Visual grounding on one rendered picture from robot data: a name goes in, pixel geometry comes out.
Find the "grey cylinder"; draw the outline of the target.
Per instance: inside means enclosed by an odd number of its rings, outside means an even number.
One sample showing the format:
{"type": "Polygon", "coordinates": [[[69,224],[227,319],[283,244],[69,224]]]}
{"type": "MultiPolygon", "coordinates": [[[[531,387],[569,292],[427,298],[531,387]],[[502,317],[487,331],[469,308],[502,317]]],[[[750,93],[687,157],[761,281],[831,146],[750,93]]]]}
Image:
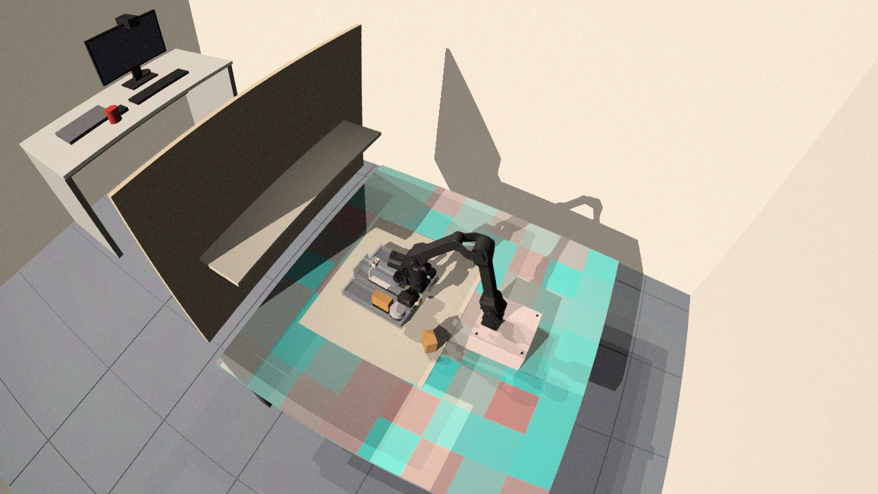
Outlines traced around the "grey cylinder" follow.
{"type": "Polygon", "coordinates": [[[401,321],[405,315],[406,309],[407,308],[405,307],[405,305],[399,303],[398,301],[393,301],[390,306],[390,316],[397,321],[401,321]]]}

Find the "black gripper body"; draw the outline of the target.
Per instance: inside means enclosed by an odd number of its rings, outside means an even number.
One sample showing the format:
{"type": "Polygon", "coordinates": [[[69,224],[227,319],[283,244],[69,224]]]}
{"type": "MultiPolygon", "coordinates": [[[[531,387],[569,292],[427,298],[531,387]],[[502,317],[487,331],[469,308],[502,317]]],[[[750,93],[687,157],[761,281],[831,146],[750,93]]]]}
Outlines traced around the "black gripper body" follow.
{"type": "Polygon", "coordinates": [[[407,279],[409,279],[409,281],[408,281],[408,285],[409,285],[408,290],[409,291],[407,292],[405,290],[402,290],[402,292],[399,293],[399,295],[397,296],[397,301],[399,303],[407,306],[407,307],[413,307],[413,305],[416,301],[416,297],[418,295],[418,292],[424,288],[424,285],[426,285],[427,280],[429,279],[429,278],[427,278],[427,276],[429,276],[429,277],[431,277],[431,279],[433,279],[435,277],[435,275],[436,275],[436,269],[434,267],[430,267],[429,272],[425,273],[425,277],[423,277],[422,279],[412,279],[411,277],[409,277],[409,273],[408,273],[407,279]]]}

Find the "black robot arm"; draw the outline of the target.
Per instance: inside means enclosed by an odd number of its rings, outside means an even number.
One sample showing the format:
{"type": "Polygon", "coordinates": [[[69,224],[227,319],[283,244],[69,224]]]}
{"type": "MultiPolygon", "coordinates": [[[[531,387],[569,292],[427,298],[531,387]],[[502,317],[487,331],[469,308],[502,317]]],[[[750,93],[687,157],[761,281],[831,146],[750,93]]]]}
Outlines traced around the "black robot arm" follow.
{"type": "Polygon", "coordinates": [[[456,231],[448,237],[437,239],[432,243],[414,244],[407,255],[392,250],[387,266],[397,270],[393,275],[393,281],[396,283],[404,282],[405,285],[408,285],[408,273],[412,279],[422,279],[425,277],[425,273],[429,272],[431,265],[427,262],[431,257],[452,250],[459,251],[465,259],[469,259],[473,261],[474,265],[479,266],[483,288],[479,305],[484,312],[481,325],[496,331],[501,325],[508,304],[503,299],[501,291],[497,289],[495,269],[493,268],[495,241],[491,237],[481,233],[456,231]],[[465,249],[463,243],[467,242],[476,242],[473,251],[465,249]]]}

